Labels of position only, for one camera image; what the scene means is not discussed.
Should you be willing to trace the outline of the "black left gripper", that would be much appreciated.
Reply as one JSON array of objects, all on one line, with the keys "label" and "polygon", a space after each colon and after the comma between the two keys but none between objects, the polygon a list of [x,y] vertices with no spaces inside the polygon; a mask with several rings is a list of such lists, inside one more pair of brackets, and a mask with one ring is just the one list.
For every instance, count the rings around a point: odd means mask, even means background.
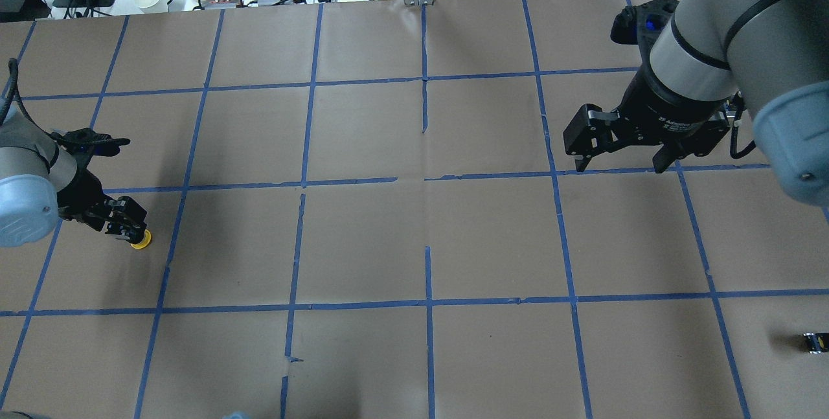
[{"label": "black left gripper", "polygon": [[147,227],[147,210],[130,196],[108,198],[102,184],[88,169],[80,169],[57,194],[62,220],[106,222],[106,234],[135,243]]}]

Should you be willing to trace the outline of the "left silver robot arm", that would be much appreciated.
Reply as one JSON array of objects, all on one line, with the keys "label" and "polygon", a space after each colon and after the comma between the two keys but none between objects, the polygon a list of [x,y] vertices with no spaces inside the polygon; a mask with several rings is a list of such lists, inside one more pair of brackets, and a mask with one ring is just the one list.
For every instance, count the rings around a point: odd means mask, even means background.
[{"label": "left silver robot arm", "polygon": [[89,171],[93,157],[113,157],[128,139],[85,128],[48,133],[21,104],[2,109],[1,244],[21,247],[46,237],[59,221],[104,231],[134,249],[148,247],[147,210],[128,196],[107,195]]}]

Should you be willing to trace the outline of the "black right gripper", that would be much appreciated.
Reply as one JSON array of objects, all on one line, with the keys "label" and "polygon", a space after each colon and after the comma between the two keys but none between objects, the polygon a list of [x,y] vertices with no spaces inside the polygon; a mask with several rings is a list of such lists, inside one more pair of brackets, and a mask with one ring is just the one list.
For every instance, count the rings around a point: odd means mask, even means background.
[{"label": "black right gripper", "polygon": [[708,156],[725,138],[729,125],[723,100],[699,101],[666,88],[650,67],[639,67],[619,104],[604,111],[583,104],[563,130],[565,152],[583,173],[594,157],[629,146],[655,146],[656,174],[677,160]]}]

